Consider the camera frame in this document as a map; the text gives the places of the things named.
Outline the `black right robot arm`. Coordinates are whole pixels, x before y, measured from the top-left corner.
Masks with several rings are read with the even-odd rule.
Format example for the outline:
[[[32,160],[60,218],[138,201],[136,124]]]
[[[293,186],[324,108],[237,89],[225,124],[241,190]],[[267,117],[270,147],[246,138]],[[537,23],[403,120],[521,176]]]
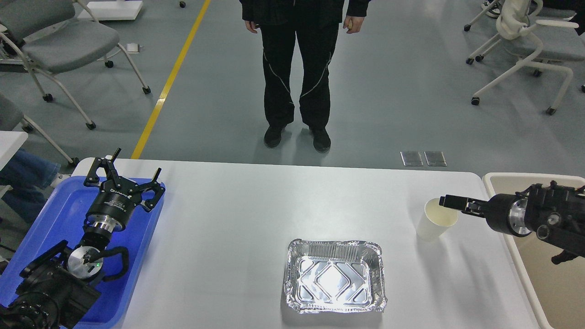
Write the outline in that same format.
[[[496,194],[488,201],[466,196],[441,196],[439,205],[463,214],[485,218],[493,231],[537,238],[562,249],[551,258],[553,264],[585,255],[584,188],[540,183],[515,194]]]

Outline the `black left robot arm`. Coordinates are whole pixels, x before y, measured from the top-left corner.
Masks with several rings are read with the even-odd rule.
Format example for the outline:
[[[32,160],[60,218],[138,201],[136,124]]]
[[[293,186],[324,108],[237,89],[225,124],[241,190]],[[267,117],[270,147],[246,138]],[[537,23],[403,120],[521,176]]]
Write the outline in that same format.
[[[3,329],[106,328],[128,305],[162,208],[158,178],[126,178],[111,158],[59,185],[1,279]]]

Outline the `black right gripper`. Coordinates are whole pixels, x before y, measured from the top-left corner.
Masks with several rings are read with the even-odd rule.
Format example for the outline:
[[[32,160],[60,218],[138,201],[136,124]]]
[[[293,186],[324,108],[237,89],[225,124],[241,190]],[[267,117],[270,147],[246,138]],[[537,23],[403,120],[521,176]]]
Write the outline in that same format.
[[[528,205],[527,198],[497,194],[488,201],[482,201],[466,196],[445,195],[439,198],[439,205],[464,214],[485,218],[488,226],[498,233],[515,237],[526,237],[532,233],[524,220]]]

